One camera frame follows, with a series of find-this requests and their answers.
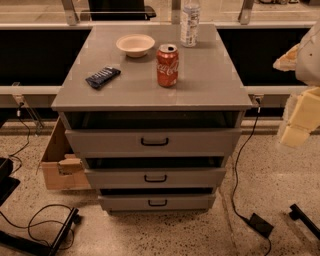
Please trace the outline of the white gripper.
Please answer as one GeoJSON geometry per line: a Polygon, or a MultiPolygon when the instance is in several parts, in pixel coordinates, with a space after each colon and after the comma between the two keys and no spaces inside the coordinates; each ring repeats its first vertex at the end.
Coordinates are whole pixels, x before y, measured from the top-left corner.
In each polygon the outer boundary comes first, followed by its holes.
{"type": "MultiPolygon", "coordinates": [[[[279,57],[273,67],[280,71],[294,71],[299,44],[279,57]]],[[[309,88],[299,95],[292,94],[285,106],[279,127],[279,142],[287,147],[301,146],[320,126],[320,88],[309,88]]]]}

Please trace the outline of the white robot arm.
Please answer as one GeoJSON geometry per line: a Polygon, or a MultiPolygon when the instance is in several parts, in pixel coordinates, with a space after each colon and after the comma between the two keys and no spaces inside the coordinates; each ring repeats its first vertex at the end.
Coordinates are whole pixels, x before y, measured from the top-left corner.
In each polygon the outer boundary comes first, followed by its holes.
{"type": "Polygon", "coordinates": [[[308,86],[300,94],[290,95],[278,130],[279,143],[296,148],[320,126],[320,21],[278,58],[273,67],[294,71],[296,79],[308,86]]]}

